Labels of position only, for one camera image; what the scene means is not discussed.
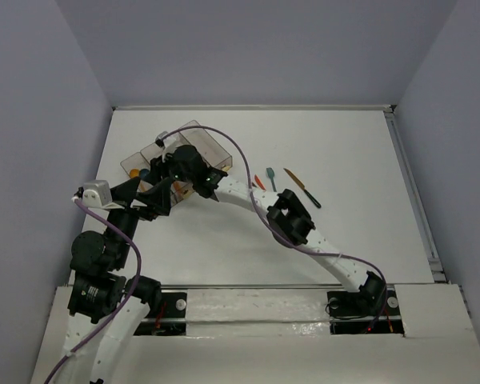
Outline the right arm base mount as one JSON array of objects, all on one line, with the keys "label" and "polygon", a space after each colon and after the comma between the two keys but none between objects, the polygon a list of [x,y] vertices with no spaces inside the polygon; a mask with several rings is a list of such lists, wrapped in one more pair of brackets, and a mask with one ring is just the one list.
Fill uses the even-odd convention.
[{"label": "right arm base mount", "polygon": [[329,291],[325,312],[330,320],[332,335],[400,334],[404,326],[399,301],[394,289],[389,289],[384,311],[368,307],[360,294]]}]

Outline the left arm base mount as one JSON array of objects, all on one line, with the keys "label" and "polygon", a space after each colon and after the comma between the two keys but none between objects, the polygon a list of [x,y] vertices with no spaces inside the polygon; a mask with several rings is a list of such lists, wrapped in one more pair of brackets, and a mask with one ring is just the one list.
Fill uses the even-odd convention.
[{"label": "left arm base mount", "polygon": [[160,305],[141,321],[134,336],[184,336],[186,308],[186,291],[164,290]]}]

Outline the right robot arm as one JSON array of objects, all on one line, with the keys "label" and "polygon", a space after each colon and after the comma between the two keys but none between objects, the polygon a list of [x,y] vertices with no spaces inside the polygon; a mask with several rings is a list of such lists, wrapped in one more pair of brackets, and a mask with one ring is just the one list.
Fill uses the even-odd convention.
[{"label": "right robot arm", "polygon": [[150,168],[139,174],[154,188],[170,190],[175,182],[183,182],[202,198],[254,212],[277,242],[311,257],[332,274],[349,293],[348,306],[359,315],[375,317],[384,311],[387,284],[380,269],[332,246],[292,190],[269,192],[253,188],[207,164],[192,145],[179,146],[171,154],[152,159]]}]

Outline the orange plastic knife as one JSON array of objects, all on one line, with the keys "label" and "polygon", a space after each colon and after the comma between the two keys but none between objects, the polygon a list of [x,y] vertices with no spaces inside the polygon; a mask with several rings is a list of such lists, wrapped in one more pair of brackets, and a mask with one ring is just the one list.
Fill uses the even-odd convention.
[{"label": "orange plastic knife", "polygon": [[255,174],[254,175],[254,182],[256,183],[257,186],[259,186],[261,189],[265,189],[264,185],[262,184],[261,180],[259,177]]}]

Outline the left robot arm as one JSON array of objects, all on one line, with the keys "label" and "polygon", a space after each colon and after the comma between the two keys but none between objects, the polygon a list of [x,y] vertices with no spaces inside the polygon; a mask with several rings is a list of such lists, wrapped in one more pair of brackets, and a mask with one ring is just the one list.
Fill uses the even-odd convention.
[{"label": "left robot arm", "polygon": [[72,198],[105,229],[84,231],[71,245],[70,320],[62,357],[49,383],[108,383],[140,322],[160,309],[161,284],[142,276],[134,235],[139,221],[170,213],[172,181],[152,182],[146,191],[140,191],[140,183],[135,177],[110,187],[94,180]]}]

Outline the clear tray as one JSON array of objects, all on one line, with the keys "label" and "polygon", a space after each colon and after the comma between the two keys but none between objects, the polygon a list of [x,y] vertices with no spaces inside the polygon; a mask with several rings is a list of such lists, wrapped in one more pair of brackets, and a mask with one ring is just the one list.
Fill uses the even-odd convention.
[{"label": "clear tray", "polygon": [[[174,140],[173,149],[170,150],[171,153],[179,146],[190,144],[190,142],[180,134],[171,136],[170,140]],[[140,154],[144,157],[147,163],[150,163],[153,158],[158,158],[159,156],[163,155],[163,148],[153,142],[141,149]],[[189,187],[184,182],[173,182],[171,191],[174,195],[173,198],[176,202],[180,202],[181,200],[184,200],[185,198],[188,198],[190,196]]]},{"label": "clear tray", "polygon": [[141,156],[140,152],[136,152],[129,156],[128,158],[120,161],[120,165],[123,168],[123,170],[126,172],[127,176],[130,178],[130,171],[132,169],[148,169],[150,171],[149,175],[146,177],[145,180],[141,180],[141,185],[143,185],[144,188],[147,188],[148,186],[154,186],[157,182],[161,180],[161,177],[157,172],[151,172],[151,161],[150,163],[147,163],[146,160],[144,159],[143,156]]}]

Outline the dark blue plastic spoon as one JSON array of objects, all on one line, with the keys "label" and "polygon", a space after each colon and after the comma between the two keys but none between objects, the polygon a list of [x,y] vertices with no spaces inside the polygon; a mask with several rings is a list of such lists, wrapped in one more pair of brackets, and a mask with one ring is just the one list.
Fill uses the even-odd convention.
[{"label": "dark blue plastic spoon", "polygon": [[139,171],[139,177],[142,179],[142,180],[145,180],[146,177],[149,175],[150,171],[148,169],[141,169]]}]

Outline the clear tray far end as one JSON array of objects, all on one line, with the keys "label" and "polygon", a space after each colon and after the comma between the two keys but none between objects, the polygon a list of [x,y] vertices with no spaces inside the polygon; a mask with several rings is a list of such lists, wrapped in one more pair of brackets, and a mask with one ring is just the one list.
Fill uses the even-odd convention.
[{"label": "clear tray far end", "polygon": [[189,126],[191,129],[173,135],[178,145],[194,146],[208,166],[228,172],[233,166],[232,155],[207,130],[200,129],[196,120],[189,121],[182,128]]}]

